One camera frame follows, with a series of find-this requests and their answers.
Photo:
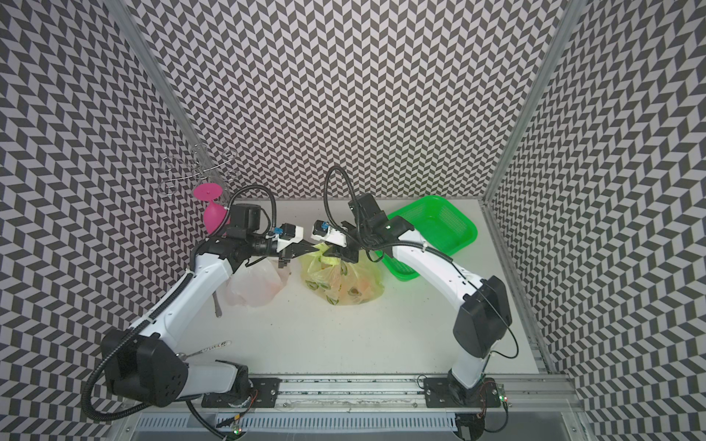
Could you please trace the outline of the yellow green plastic bag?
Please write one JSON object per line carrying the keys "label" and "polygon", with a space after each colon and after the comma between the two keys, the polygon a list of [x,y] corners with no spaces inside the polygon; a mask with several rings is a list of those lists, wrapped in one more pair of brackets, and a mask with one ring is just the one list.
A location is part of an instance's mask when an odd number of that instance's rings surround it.
{"label": "yellow green plastic bag", "polygon": [[325,255],[331,250],[326,244],[315,248],[316,252],[298,260],[303,284],[318,297],[334,306],[352,306],[375,301],[384,294],[382,272],[363,252],[358,263],[349,263]]}

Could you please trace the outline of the white plastic bag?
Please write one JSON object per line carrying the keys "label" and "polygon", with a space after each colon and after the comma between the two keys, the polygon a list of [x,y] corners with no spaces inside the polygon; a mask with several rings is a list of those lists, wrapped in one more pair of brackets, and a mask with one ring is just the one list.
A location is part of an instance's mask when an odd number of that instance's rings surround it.
{"label": "white plastic bag", "polygon": [[225,283],[222,299],[229,306],[262,307],[285,288],[291,273],[288,266],[280,268],[275,259],[241,266]]}

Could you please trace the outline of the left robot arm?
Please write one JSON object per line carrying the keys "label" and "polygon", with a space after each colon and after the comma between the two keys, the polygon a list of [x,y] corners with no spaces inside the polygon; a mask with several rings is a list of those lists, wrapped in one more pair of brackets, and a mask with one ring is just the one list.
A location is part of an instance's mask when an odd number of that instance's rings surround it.
{"label": "left robot arm", "polygon": [[148,406],[212,393],[246,395],[245,366],[222,360],[189,364],[178,355],[178,344],[202,305],[247,261],[277,257],[287,264],[315,250],[303,227],[284,223],[263,233],[256,205],[233,205],[229,218],[195,247],[176,286],[128,330],[103,338],[97,376],[109,392]]}

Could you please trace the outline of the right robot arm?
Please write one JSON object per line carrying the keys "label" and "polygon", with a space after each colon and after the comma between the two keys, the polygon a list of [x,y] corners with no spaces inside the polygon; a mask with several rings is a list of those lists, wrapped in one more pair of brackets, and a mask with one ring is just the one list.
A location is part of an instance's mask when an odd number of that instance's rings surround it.
{"label": "right robot arm", "polygon": [[312,238],[329,245],[327,253],[356,263],[361,250],[382,252],[412,268],[456,310],[453,336],[460,354],[447,382],[450,399],[459,406],[491,404],[490,378],[485,374],[494,346],[512,332],[507,289],[498,277],[484,279],[430,245],[401,216],[388,216],[371,194],[349,202],[355,222],[335,224],[329,208],[326,220],[314,223]]}

